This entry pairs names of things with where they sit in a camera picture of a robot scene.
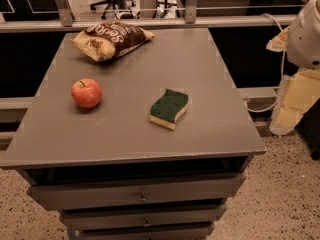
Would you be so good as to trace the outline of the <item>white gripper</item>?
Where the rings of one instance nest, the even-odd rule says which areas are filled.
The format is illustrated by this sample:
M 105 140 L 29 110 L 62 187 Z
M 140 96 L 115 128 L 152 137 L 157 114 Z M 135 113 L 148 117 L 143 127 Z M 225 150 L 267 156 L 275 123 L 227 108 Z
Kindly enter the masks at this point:
M 304 67 L 281 80 L 272 112 L 271 133 L 287 135 L 320 99 L 320 0 L 309 0 L 290 27 L 268 41 L 266 49 L 287 49 L 288 61 Z

